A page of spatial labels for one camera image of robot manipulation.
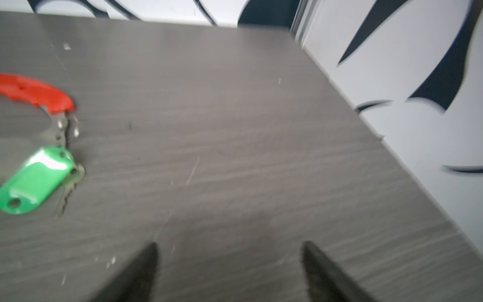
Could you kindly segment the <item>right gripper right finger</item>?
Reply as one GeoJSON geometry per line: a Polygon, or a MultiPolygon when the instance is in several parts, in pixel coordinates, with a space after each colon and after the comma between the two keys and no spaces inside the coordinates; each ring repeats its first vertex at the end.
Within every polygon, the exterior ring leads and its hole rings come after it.
{"type": "Polygon", "coordinates": [[[312,241],[303,243],[301,262],[311,301],[376,302],[312,241]]]}

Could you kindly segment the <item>silver keyring with red tag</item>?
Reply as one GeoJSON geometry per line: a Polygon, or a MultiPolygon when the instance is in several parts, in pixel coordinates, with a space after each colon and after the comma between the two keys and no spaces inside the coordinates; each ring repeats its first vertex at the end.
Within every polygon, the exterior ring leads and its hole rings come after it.
{"type": "Polygon", "coordinates": [[[66,93],[35,79],[2,74],[1,96],[44,110],[51,124],[38,139],[46,145],[67,147],[68,115],[74,113],[75,104],[66,93]]]}

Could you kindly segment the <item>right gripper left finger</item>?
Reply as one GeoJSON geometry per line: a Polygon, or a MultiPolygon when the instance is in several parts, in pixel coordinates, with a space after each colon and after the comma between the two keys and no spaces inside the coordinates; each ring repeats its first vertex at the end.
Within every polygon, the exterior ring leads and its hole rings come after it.
{"type": "Polygon", "coordinates": [[[159,264],[158,244],[150,242],[93,294],[89,301],[149,301],[159,264]]]}

